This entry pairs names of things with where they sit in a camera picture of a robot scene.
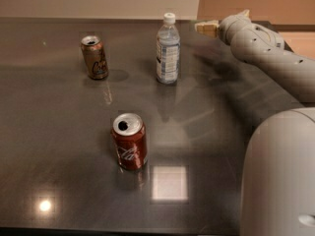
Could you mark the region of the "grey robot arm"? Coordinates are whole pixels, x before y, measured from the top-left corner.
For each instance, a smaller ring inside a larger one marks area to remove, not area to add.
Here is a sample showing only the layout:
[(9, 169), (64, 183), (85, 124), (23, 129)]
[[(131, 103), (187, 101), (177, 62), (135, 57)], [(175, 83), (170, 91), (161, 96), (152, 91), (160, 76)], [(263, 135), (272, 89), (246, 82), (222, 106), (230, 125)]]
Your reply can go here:
[(253, 23), (244, 10), (195, 31), (217, 37), (233, 56), (254, 65), (303, 108), (265, 120), (247, 147), (241, 187), (240, 236), (315, 236), (315, 66), (284, 48), (283, 37)]

